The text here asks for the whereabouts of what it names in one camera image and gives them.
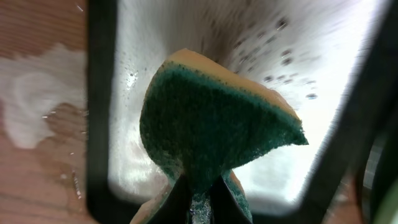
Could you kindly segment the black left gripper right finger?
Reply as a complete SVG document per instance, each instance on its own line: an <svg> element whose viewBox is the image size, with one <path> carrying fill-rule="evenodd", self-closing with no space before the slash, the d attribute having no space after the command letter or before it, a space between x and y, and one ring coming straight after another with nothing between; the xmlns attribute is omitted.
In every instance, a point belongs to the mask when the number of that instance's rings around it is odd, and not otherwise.
<svg viewBox="0 0 398 224"><path fill-rule="evenodd" d="M231 194L222 176L210 188L213 224L251 224Z"/></svg>

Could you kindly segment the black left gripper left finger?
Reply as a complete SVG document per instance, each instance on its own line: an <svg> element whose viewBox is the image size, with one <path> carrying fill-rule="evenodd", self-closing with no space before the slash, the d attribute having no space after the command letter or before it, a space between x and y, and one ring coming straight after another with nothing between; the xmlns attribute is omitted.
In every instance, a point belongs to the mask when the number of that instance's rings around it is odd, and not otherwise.
<svg viewBox="0 0 398 224"><path fill-rule="evenodd" d="M189 221L192 195L188 179L181 175L163 205L147 224L186 224Z"/></svg>

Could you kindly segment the green yellow sponge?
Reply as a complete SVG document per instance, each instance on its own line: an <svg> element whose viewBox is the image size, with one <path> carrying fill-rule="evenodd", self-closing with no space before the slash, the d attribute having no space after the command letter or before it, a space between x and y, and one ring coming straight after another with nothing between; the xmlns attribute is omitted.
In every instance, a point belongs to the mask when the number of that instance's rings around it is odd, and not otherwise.
<svg viewBox="0 0 398 224"><path fill-rule="evenodd" d="M147 223L181 175L193 194L186 223L212 223L210 188L219 176L252 222L234 169L278 147L308 143L300 118L278 92L188 49L170 55L152 77L139 130L168 185L141 205L133 223Z"/></svg>

